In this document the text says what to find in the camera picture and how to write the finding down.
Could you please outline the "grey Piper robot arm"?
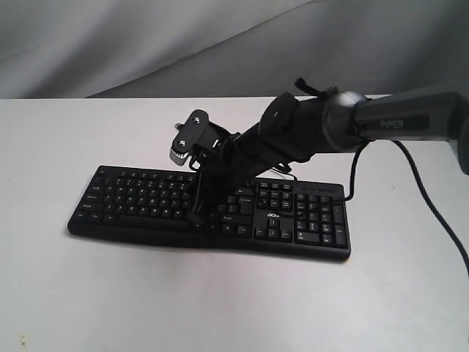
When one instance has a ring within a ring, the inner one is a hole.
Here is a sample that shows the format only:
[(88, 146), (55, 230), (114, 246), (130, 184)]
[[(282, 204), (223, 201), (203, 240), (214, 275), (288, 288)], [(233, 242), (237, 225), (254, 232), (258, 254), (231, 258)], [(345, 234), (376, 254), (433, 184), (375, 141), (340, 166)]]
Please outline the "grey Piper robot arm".
[(320, 153), (353, 153), (376, 140), (448, 142), (466, 172), (468, 83), (375, 99), (334, 87), (307, 100), (284, 93), (242, 133), (208, 128), (210, 138), (193, 146), (200, 169), (189, 216), (197, 224), (205, 223), (227, 194), (275, 166), (304, 163)]

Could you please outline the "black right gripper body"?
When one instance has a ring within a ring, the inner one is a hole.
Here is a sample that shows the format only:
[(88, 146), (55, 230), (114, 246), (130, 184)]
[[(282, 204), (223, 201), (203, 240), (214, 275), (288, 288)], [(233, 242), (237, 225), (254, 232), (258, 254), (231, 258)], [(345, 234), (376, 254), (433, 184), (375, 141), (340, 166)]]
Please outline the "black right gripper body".
[(244, 133), (230, 133), (216, 124), (197, 129), (197, 156), (200, 191), (233, 191), (252, 185), (263, 172), (279, 167), (286, 172), (290, 155), (269, 145), (259, 136), (256, 124)]

